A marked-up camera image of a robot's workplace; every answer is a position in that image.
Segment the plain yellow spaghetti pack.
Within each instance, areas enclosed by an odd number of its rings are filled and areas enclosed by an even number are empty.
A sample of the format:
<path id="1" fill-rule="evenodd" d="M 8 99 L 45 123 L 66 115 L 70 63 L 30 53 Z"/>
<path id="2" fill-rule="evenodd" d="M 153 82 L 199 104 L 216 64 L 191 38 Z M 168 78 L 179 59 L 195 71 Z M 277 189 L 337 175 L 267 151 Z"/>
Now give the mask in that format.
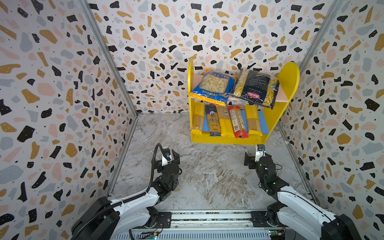
<path id="1" fill-rule="evenodd" d="M 216 106 L 216 109 L 221 127 L 221 136 L 235 138 L 228 108 L 224 106 Z"/>

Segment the red spaghetti pack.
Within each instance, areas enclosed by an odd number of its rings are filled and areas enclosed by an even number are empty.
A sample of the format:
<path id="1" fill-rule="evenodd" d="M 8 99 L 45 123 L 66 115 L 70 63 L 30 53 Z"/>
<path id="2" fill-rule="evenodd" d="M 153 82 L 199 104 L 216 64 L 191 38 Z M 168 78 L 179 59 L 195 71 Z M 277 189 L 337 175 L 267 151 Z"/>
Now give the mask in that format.
<path id="1" fill-rule="evenodd" d="M 248 139 L 249 135 L 245 129 L 245 122 L 240 106 L 229 106 L 230 118 L 233 126 L 235 138 Z"/>

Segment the dark blue spaghetti pack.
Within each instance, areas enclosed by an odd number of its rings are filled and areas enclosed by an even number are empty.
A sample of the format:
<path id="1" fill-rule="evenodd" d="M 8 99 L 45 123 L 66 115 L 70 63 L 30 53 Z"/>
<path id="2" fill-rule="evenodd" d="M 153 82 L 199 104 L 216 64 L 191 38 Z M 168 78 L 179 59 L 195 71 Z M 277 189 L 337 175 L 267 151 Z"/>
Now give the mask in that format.
<path id="1" fill-rule="evenodd" d="M 207 114 L 207 122 L 210 130 L 210 137 L 220 137 L 221 127 L 215 105 L 205 105 L 205 111 Z"/>

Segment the yellow Pastatime spaghetti pack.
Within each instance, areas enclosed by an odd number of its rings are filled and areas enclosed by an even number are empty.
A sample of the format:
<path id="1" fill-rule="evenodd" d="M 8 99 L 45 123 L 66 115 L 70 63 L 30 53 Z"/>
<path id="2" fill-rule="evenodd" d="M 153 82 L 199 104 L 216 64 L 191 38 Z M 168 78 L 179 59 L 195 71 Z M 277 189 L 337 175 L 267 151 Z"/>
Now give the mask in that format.
<path id="1" fill-rule="evenodd" d="M 191 133 L 201 136 L 203 133 L 205 119 L 205 104 L 203 102 L 194 102 L 194 112 L 192 117 Z"/>

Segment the blue orange orecchiette bag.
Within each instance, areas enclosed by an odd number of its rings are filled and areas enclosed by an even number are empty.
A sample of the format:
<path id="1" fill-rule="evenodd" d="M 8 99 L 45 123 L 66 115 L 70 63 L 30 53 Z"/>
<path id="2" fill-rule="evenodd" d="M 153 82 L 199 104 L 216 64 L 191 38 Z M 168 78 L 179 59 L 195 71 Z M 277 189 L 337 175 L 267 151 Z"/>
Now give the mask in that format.
<path id="1" fill-rule="evenodd" d="M 237 76 L 206 69 L 201 82 L 192 90 L 192 98 L 225 107 Z"/>

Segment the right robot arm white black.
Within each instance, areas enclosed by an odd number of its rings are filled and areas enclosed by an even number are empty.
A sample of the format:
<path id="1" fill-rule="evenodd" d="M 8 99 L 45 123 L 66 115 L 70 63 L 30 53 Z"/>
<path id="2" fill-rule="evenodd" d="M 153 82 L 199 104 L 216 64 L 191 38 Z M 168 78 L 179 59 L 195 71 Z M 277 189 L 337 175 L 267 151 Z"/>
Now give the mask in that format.
<path id="1" fill-rule="evenodd" d="M 256 156 L 245 154 L 244 165 L 256 171 L 261 189 L 276 200 L 267 208 L 269 225 L 285 225 L 307 240 L 361 239 L 348 216 L 321 208 L 279 178 L 271 155 L 260 151 Z"/>

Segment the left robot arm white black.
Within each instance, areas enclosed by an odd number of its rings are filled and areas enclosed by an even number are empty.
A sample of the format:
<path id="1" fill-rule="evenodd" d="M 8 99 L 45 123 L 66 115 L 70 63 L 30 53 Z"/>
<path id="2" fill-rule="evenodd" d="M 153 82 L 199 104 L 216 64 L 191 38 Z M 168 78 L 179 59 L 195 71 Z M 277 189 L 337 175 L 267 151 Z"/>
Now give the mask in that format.
<path id="1" fill-rule="evenodd" d="M 101 197 L 72 227 L 73 240 L 109 240 L 137 227 L 157 225 L 159 212 L 155 206 L 163 202 L 179 185 L 180 155 L 157 144 L 161 160 L 153 155 L 148 187 L 136 194 L 116 200 Z"/>

